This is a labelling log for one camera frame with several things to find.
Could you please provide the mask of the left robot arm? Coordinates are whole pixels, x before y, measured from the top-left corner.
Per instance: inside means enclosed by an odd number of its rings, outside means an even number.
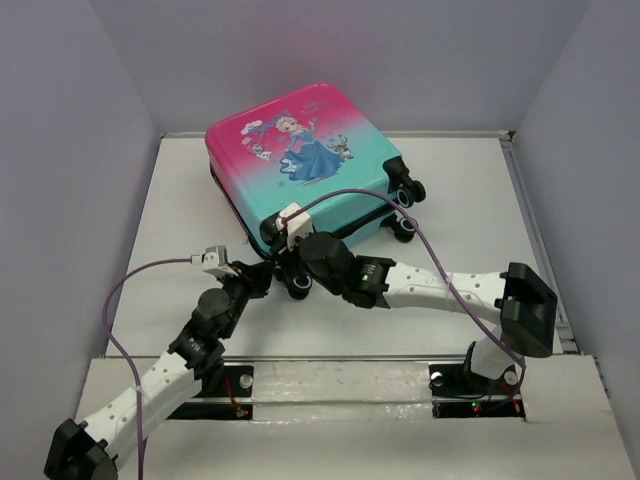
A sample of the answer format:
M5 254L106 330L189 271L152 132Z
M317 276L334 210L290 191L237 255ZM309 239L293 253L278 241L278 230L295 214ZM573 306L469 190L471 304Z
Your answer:
M219 286L202 293L189 320L156 362L140 372L125 354L133 384L81 421L67 419L55 430L44 466L48 479L115 479L130 455L142 462L145 442L184 402L209 395L221 383L223 342L248 303L265 297L274 265L226 263L209 252L185 258L212 275Z

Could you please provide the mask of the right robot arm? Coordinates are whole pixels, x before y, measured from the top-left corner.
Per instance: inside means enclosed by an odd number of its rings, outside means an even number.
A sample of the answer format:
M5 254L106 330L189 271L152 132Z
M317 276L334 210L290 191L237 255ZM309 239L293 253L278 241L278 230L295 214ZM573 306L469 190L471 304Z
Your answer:
M501 382L516 393L526 358L553 353L558 297L528 265L485 274L431 271L390 258L353 254L339 238L315 232L281 241L278 263L300 270L332 295L363 309L424 308L468 315L483 332L460 369L443 379L449 395L487 395Z

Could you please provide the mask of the pink teal kids suitcase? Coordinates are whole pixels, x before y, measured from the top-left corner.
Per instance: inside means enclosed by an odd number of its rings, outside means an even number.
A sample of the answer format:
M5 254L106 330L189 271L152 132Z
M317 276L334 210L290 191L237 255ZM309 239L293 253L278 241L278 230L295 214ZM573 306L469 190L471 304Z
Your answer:
M426 198L400 151L335 86L316 83L215 123L205 134L210 171L250 245L272 257L275 217L291 203L321 204L314 227L359 243L387 227L415 230L395 206Z

